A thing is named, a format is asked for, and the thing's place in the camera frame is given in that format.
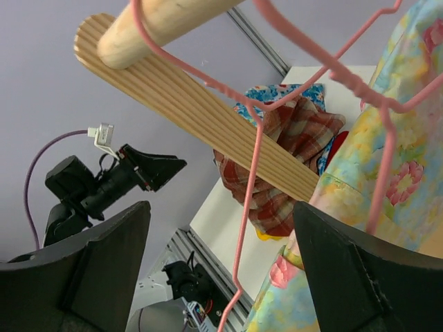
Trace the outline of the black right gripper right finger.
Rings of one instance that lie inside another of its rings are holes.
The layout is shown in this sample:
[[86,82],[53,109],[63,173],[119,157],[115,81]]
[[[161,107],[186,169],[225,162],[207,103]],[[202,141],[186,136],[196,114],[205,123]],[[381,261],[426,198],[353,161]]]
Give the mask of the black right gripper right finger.
[[350,227],[306,202],[293,222],[321,331],[441,331],[442,260]]

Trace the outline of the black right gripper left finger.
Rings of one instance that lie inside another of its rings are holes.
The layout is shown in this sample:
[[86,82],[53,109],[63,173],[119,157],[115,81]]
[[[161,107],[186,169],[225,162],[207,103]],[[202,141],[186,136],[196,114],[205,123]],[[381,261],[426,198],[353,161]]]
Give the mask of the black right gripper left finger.
[[2,331],[124,331],[150,226],[139,201],[1,264]]

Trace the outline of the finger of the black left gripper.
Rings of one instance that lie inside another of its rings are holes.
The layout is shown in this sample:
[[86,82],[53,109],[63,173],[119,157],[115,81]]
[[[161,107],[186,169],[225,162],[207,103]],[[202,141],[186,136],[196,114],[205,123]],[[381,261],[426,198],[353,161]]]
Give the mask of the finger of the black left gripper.
[[177,156],[147,154],[123,145],[123,167],[144,191],[159,191],[186,165],[187,162]]

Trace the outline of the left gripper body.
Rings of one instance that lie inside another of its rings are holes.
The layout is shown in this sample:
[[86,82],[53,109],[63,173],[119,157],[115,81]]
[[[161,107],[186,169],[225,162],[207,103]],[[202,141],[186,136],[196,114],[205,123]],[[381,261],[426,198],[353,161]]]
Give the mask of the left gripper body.
[[136,150],[131,146],[122,146],[117,151],[116,164],[105,170],[100,176],[100,190],[105,194],[126,194],[134,187],[142,187],[138,174],[141,168],[135,160]]

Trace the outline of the pastel floral garment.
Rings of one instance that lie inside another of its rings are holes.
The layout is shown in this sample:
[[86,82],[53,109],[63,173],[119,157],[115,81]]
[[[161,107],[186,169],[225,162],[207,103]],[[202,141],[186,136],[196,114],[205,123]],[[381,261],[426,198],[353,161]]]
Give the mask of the pastel floral garment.
[[[406,103],[442,73],[442,2],[418,1],[401,18],[370,80],[378,93]],[[442,222],[442,90],[404,114],[376,236],[419,250]],[[367,104],[319,178],[311,204],[363,229],[385,147],[377,108]],[[246,331],[318,331],[314,303],[296,236],[291,234],[265,279]]]

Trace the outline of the red skirt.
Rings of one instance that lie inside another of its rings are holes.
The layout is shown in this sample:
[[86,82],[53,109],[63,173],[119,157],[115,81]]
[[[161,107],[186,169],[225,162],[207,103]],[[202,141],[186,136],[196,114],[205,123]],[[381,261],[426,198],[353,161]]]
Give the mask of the red skirt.
[[334,142],[332,144],[332,148],[331,148],[332,154],[335,154],[339,150],[339,148],[342,146],[345,139],[347,138],[348,134],[349,134],[349,131],[342,131],[342,132],[340,132],[339,135],[337,135],[337,137],[335,137]]

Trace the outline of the red plaid garment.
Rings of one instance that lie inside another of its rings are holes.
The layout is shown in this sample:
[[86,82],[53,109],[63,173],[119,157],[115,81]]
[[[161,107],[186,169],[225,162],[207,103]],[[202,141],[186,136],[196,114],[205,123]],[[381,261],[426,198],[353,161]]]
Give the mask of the red plaid garment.
[[345,125],[341,114],[328,113],[301,95],[272,102],[263,119],[260,159],[248,218],[271,237],[293,230],[293,206],[309,199],[315,186],[316,161]]

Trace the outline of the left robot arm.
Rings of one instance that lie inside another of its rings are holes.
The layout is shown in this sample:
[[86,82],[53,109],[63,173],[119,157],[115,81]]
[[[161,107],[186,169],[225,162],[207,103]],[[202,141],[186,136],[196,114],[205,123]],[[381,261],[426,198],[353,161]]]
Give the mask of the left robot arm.
[[134,187],[157,192],[186,165],[176,156],[146,154],[128,144],[97,175],[77,156],[65,158],[46,175],[45,186],[60,203],[49,213],[44,246],[91,228],[91,219],[104,221],[103,212]]

